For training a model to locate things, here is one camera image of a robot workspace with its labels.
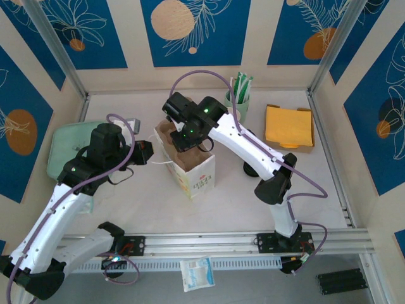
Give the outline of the right base circuit board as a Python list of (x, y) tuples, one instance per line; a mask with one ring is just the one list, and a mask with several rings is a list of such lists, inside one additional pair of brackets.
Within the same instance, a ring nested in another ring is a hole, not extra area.
[(310, 255), (304, 256), (285, 256), (281, 258), (281, 272), (288, 275), (296, 275), (299, 269), (311, 258)]

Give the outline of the pale translucent plastic bottle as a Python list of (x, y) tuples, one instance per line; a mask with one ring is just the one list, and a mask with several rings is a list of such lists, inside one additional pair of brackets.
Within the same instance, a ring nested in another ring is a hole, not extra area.
[(80, 193), (72, 204), (72, 210), (75, 214), (92, 213), (94, 208), (94, 198), (92, 196)]

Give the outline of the aluminium frame post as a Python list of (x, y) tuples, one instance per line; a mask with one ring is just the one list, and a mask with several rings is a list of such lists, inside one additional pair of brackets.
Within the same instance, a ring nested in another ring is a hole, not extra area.
[(47, 48), (52, 53), (54, 59), (72, 84), (77, 94), (85, 101), (88, 96), (78, 73), (71, 61), (66, 49), (61, 43), (57, 33), (53, 29), (51, 22), (48, 20), (45, 12), (37, 0), (21, 0), (25, 11), (30, 17), (32, 23), (38, 30), (42, 40), (46, 43)]
[(339, 23), (339, 26), (337, 27), (337, 30), (318, 65), (315, 76), (308, 87), (308, 94), (311, 97), (314, 96), (315, 92), (320, 88), (324, 78), (327, 76), (327, 73), (351, 33), (351, 30), (357, 22), (366, 2), (367, 0), (350, 0), (347, 11), (344, 13), (341, 22)]

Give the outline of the mint green square container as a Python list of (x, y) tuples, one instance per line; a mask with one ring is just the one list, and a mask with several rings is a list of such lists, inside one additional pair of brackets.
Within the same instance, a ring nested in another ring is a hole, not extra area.
[(90, 143), (91, 132), (102, 121), (80, 122), (64, 125), (54, 131), (47, 163), (47, 174), (55, 181), (66, 162)]

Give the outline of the white paper takeout bag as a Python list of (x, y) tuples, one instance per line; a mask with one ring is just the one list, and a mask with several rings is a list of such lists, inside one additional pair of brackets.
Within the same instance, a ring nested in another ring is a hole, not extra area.
[(161, 156), (161, 161), (154, 162), (155, 165), (164, 165), (174, 181), (182, 189), (185, 195), (192, 199), (198, 194), (214, 188), (215, 186), (215, 155), (210, 153), (211, 156), (200, 165), (194, 167), (192, 170), (185, 172), (174, 161), (171, 161), (163, 149), (163, 143), (158, 137), (154, 128), (154, 149), (158, 151)]

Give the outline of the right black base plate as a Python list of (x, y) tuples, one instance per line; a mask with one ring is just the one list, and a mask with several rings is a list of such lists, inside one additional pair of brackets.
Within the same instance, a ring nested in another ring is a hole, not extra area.
[(310, 240), (310, 232), (302, 232), (292, 237), (284, 237), (276, 232), (256, 235), (259, 253), (312, 253), (315, 246)]

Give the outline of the right aluminium side rail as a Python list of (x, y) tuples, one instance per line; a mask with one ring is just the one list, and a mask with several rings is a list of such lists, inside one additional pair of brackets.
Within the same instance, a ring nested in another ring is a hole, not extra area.
[(325, 157), (327, 159), (329, 171), (332, 176), (332, 180), (333, 180), (333, 184), (334, 184), (334, 187), (335, 187), (335, 190), (337, 193), (337, 197), (339, 199), (339, 203), (341, 205), (342, 212), (346, 219), (346, 225), (350, 228), (356, 228), (357, 227), (356, 219), (353, 218), (353, 216), (352, 216), (351, 207), (347, 200), (347, 195), (346, 195), (346, 192), (342, 185), (342, 181), (339, 177), (337, 166), (335, 164), (335, 161), (334, 161), (334, 158), (332, 155), (332, 150), (331, 150), (332, 146), (330, 145), (330, 143), (328, 141), (326, 128), (320, 117), (320, 112), (317, 109), (315, 99), (310, 90), (307, 90), (306, 95), (307, 95), (309, 106), (313, 112), (313, 118), (315, 121), (316, 129), (318, 131), (318, 135), (320, 137), (320, 142), (321, 142)]

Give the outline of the white blue printed packet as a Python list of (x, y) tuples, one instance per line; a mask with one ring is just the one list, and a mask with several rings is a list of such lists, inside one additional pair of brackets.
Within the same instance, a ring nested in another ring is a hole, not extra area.
[(210, 257), (181, 260), (180, 271), (185, 293), (215, 286)]

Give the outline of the black extrusion pieces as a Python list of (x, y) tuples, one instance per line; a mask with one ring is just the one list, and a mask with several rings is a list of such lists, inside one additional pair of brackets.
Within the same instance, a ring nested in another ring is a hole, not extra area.
[(360, 268), (316, 275), (322, 295), (332, 295), (368, 288)]

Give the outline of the right aluminium frame post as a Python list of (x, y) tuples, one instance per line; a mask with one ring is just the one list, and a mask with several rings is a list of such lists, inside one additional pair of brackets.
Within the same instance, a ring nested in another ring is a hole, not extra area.
[(308, 87), (308, 94), (311, 97), (314, 96), (315, 92), (320, 88), (324, 78), (327, 76), (327, 73), (351, 33), (351, 30), (357, 22), (366, 2), (367, 0), (350, 0), (347, 11), (344, 13), (341, 22), (339, 23), (339, 26), (337, 27), (337, 30), (318, 65), (315, 76)]

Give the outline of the left aluminium frame post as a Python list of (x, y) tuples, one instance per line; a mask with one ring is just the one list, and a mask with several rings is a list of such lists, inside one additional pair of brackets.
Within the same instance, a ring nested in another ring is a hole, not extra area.
[(47, 48), (52, 53), (54, 59), (72, 84), (77, 94), (85, 101), (88, 96), (78, 73), (71, 61), (66, 49), (61, 43), (57, 33), (53, 29), (51, 22), (48, 20), (45, 12), (37, 0), (21, 0), (25, 11), (30, 17), (32, 23), (38, 30), (42, 40), (46, 43)]

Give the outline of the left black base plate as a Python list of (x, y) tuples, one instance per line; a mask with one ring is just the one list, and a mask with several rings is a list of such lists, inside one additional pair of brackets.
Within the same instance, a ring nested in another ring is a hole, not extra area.
[(145, 240), (145, 236), (113, 236), (112, 241), (99, 246), (95, 250), (95, 256), (107, 253), (110, 255), (118, 254), (126, 257), (141, 257), (144, 255)]

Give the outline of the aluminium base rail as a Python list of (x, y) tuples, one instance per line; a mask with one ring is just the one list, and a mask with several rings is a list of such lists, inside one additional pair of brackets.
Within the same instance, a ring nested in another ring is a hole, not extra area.
[[(259, 253), (256, 235), (269, 232), (221, 232), (184, 234), (146, 234), (143, 257), (255, 257), (260, 254), (292, 256), (302, 253)], [(326, 240), (319, 229), (310, 231), (313, 253), (319, 255), (374, 253), (371, 237), (366, 229), (330, 229)]]

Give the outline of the pale green straw mug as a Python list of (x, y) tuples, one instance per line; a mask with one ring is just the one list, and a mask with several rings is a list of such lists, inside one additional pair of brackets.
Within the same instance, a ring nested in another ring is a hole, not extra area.
[[(240, 111), (240, 123), (243, 124), (246, 120), (246, 115), (247, 115), (247, 111), (249, 108), (249, 100), (250, 100), (250, 96), (247, 99), (246, 103), (243, 103), (243, 91), (240, 94), (240, 98), (239, 98), (239, 103), (236, 101), (236, 109), (238, 109)], [(233, 108), (233, 104), (230, 101), (230, 95), (229, 95), (229, 91), (226, 93), (225, 95), (225, 99), (224, 99), (224, 105), (228, 108), (228, 107), (232, 107)]]

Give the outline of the aluminium side rail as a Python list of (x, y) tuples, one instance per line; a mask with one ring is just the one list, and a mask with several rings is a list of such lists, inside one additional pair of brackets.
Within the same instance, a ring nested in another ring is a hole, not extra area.
[(320, 117), (320, 112), (317, 109), (315, 99), (310, 90), (307, 90), (306, 95), (307, 95), (309, 106), (313, 112), (313, 118), (315, 121), (316, 129), (318, 131), (318, 135), (320, 137), (320, 142), (321, 142), (325, 157), (327, 159), (329, 171), (332, 176), (332, 180), (333, 180), (333, 184), (334, 184), (334, 187), (335, 187), (335, 190), (337, 193), (337, 197), (339, 199), (339, 203), (341, 205), (342, 212), (346, 219), (346, 225), (350, 228), (356, 228), (357, 227), (356, 219), (353, 218), (353, 216), (352, 216), (351, 207), (347, 200), (347, 195), (346, 195), (346, 192), (342, 185), (342, 181), (339, 177), (337, 166), (335, 164), (335, 161), (334, 161), (334, 158), (332, 155), (332, 150), (331, 150), (332, 146), (330, 145), (330, 143), (328, 141), (326, 128)]
[(80, 116), (79, 116), (79, 119), (78, 119), (79, 122), (84, 122), (85, 121), (87, 111), (88, 111), (88, 108), (89, 108), (90, 99), (91, 99), (91, 95), (88, 94), (85, 101), (84, 101), (84, 103), (83, 103), (82, 109), (80, 111)]

